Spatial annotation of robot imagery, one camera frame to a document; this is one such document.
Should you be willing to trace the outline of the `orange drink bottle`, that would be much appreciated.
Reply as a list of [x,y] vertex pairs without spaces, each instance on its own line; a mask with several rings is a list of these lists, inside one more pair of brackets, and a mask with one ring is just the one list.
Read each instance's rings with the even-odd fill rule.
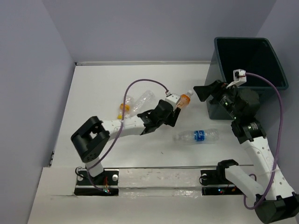
[[177,108],[183,109],[189,105],[191,101],[191,96],[193,95],[193,91],[189,90],[186,94],[182,94],[180,96],[180,101],[177,104]]

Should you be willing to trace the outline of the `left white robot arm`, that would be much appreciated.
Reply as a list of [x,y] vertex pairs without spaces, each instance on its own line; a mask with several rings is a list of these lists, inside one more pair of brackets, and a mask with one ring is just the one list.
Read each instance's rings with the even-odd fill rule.
[[161,125],[174,127],[180,112],[180,108],[160,100],[155,109],[124,120],[102,121],[97,116],[90,117],[71,136],[71,142],[85,164],[87,179],[92,184],[102,182],[104,168],[99,156],[109,140],[114,146],[120,137],[149,134]]

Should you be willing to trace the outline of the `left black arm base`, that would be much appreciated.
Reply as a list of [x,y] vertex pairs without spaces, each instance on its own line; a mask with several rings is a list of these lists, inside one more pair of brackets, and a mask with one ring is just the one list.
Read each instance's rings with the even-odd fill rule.
[[96,177],[91,177],[93,186],[88,179],[85,168],[77,167],[77,175],[74,194],[76,196],[118,196],[119,169],[104,169],[104,172]]

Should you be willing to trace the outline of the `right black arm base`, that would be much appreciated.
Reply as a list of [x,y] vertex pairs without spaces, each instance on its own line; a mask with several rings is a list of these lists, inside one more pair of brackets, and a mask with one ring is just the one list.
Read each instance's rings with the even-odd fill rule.
[[234,165],[239,165],[235,160],[223,160],[218,162],[214,169],[204,169],[200,171],[199,183],[204,196],[223,195],[243,195],[232,182],[225,178],[225,169]]

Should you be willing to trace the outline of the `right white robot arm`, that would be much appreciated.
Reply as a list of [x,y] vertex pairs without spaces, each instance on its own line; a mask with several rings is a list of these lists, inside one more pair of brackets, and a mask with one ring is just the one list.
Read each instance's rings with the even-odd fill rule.
[[255,118],[260,107],[259,95],[251,89],[230,86],[220,80],[210,85],[195,86],[199,100],[221,106],[233,119],[232,131],[254,165],[256,179],[246,174],[234,160],[218,163],[218,182],[234,184],[253,205],[260,221],[270,224],[294,217],[299,212],[299,195],[289,185],[273,156],[266,132]]

